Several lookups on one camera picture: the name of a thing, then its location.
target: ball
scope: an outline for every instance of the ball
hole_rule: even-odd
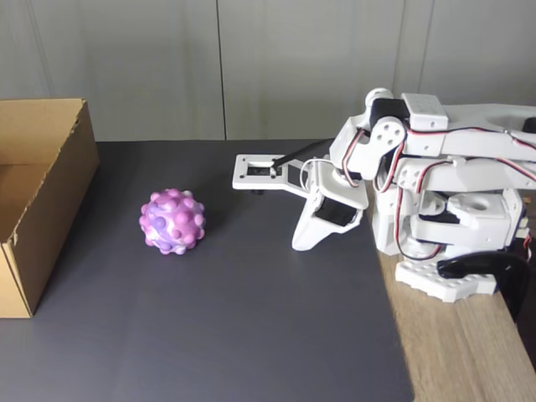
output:
[[[184,254],[204,237],[203,211],[204,206],[190,191],[168,188],[151,194],[139,219],[146,245],[157,247],[164,255]]]

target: cardboard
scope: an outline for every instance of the cardboard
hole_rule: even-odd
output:
[[[85,100],[0,100],[0,317],[31,317],[99,164]]]

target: purple ball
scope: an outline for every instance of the purple ball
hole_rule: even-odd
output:
[[[203,211],[190,191],[169,188],[151,194],[139,220],[145,244],[158,247],[162,254],[184,254],[204,237]]]

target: white robotic arm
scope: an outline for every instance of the white robotic arm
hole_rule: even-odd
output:
[[[442,106],[432,95],[396,100],[386,89],[371,91],[365,105],[322,162],[289,163],[308,168],[307,185],[291,184],[286,165],[271,168],[279,156],[239,155],[233,186],[305,197],[292,246],[309,250],[359,224],[368,207],[364,180],[370,180],[376,245],[405,258],[397,280],[446,302],[494,292],[493,275],[445,279],[437,263],[529,239],[517,189],[536,187],[536,107]],[[270,175],[260,176],[257,166]]]

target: wooden table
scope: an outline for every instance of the wooden table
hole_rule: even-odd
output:
[[[443,303],[394,280],[399,256],[378,255],[416,401],[536,400],[536,373],[500,293]]]

